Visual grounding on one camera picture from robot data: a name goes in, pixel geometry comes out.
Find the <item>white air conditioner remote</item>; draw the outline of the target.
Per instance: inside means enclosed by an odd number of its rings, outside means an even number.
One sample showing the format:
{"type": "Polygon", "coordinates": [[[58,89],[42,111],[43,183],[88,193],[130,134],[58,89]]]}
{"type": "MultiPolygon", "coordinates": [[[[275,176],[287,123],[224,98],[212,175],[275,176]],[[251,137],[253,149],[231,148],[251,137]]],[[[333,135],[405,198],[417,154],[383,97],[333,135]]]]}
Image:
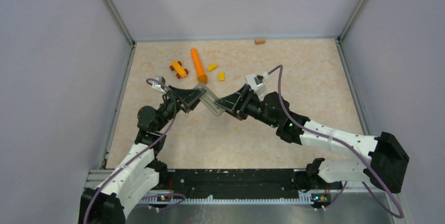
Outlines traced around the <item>white air conditioner remote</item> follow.
{"type": "Polygon", "coordinates": [[[215,101],[219,99],[217,95],[215,95],[211,89],[203,83],[198,83],[194,89],[204,89],[204,94],[199,98],[200,102],[206,106],[206,108],[214,115],[221,116],[225,109],[218,106],[215,101]]]}

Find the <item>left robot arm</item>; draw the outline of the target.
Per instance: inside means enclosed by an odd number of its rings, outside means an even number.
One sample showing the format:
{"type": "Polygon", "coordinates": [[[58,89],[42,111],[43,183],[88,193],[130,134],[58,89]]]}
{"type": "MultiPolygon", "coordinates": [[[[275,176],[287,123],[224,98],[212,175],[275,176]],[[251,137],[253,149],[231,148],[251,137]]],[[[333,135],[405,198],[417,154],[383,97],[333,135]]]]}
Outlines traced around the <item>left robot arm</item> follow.
{"type": "Polygon", "coordinates": [[[205,94],[204,88],[166,88],[165,100],[156,109],[144,106],[137,113],[139,129],[135,143],[122,162],[95,188],[81,195],[79,223],[125,223],[133,208],[151,189],[162,189],[168,175],[150,168],[171,129],[176,115],[193,110],[205,94]]]}

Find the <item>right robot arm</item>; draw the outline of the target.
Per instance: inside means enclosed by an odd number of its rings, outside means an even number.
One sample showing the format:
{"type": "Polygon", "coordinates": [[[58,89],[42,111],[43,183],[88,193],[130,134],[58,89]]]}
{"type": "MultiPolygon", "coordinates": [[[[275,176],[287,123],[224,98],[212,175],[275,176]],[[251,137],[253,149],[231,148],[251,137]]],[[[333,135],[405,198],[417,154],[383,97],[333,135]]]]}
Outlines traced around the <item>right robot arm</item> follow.
{"type": "Polygon", "coordinates": [[[287,143],[318,147],[349,157],[336,162],[316,159],[314,170],[308,173],[308,182],[314,188],[352,181],[371,183],[394,194],[401,192],[409,156],[391,133],[360,135],[322,125],[290,111],[288,101],[280,93],[271,92],[260,99],[247,84],[214,103],[241,121],[250,116],[271,126],[287,143]]]}

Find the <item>orange toy microphone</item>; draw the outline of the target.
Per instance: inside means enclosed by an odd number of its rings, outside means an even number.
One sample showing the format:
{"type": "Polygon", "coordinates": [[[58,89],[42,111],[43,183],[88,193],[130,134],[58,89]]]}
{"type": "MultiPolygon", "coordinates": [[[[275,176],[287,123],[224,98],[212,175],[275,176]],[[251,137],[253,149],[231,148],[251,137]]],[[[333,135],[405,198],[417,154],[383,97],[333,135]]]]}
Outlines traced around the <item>orange toy microphone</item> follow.
{"type": "Polygon", "coordinates": [[[197,50],[195,48],[192,48],[190,50],[190,52],[191,52],[192,60],[193,60],[193,63],[194,63],[195,69],[196,69],[198,82],[207,84],[208,77],[207,77],[206,73],[204,72],[204,68],[202,66],[202,63],[201,63],[201,60],[200,60],[197,50]]]}

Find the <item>yellow toy car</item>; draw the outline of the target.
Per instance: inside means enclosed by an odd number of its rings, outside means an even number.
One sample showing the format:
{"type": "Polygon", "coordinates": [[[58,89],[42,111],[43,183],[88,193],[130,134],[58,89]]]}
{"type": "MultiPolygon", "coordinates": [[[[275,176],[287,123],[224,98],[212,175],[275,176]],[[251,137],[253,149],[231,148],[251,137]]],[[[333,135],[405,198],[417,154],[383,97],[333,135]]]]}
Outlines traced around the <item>yellow toy car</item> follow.
{"type": "Polygon", "coordinates": [[[186,68],[183,68],[182,63],[180,61],[172,61],[171,65],[169,66],[169,69],[171,71],[176,72],[176,77],[178,79],[185,78],[189,74],[189,71],[186,68]]]}

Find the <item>yellow block lower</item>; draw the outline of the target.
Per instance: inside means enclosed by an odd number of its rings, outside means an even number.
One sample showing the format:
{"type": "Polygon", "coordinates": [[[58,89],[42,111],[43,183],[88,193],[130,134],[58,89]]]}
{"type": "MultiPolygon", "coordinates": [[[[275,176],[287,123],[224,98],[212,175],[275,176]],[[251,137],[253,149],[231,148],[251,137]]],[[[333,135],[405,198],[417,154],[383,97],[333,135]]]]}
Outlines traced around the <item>yellow block lower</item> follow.
{"type": "Polygon", "coordinates": [[[223,71],[219,72],[218,74],[218,80],[220,82],[224,82],[225,81],[225,73],[223,71]]]}

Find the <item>yellow block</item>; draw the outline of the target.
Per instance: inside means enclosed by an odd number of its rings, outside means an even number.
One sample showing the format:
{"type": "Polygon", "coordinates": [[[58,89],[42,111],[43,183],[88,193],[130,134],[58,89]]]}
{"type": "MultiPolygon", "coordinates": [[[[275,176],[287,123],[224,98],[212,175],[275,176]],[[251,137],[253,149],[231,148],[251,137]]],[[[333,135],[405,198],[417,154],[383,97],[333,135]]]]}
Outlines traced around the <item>yellow block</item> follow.
{"type": "Polygon", "coordinates": [[[225,73],[223,71],[219,72],[218,74],[218,80],[220,82],[224,82],[225,81],[225,73]]]}
{"type": "Polygon", "coordinates": [[[218,64],[212,63],[207,67],[207,71],[212,72],[218,67],[218,64]]]}

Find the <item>yellow block upper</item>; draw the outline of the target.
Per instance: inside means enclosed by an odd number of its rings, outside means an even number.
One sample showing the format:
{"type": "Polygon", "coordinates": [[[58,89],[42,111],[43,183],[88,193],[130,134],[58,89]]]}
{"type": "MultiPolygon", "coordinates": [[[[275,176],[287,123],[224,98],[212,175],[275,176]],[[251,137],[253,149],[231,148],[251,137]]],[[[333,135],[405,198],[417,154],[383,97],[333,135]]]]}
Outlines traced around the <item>yellow block upper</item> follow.
{"type": "Polygon", "coordinates": [[[218,67],[218,64],[212,63],[207,67],[207,71],[212,72],[218,67]]]}

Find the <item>brown wooden block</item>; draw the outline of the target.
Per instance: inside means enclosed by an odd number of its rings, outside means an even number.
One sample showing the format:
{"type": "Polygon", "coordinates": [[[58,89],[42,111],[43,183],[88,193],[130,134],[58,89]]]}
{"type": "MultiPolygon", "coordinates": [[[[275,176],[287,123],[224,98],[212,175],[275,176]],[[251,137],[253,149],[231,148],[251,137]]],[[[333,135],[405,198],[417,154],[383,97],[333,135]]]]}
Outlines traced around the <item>brown wooden block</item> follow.
{"type": "Polygon", "coordinates": [[[266,40],[264,38],[256,38],[255,39],[255,45],[263,45],[266,43],[266,40]]]}

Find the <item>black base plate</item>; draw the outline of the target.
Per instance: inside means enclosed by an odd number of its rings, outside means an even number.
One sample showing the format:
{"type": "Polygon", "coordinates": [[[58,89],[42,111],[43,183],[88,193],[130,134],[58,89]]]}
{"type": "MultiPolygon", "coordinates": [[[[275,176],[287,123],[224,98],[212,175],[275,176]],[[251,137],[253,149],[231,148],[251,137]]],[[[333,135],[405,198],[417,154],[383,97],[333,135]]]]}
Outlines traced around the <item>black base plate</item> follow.
{"type": "Polygon", "coordinates": [[[297,199],[312,190],[341,189],[303,169],[169,169],[160,172],[154,190],[180,193],[188,199],[297,199]]]}

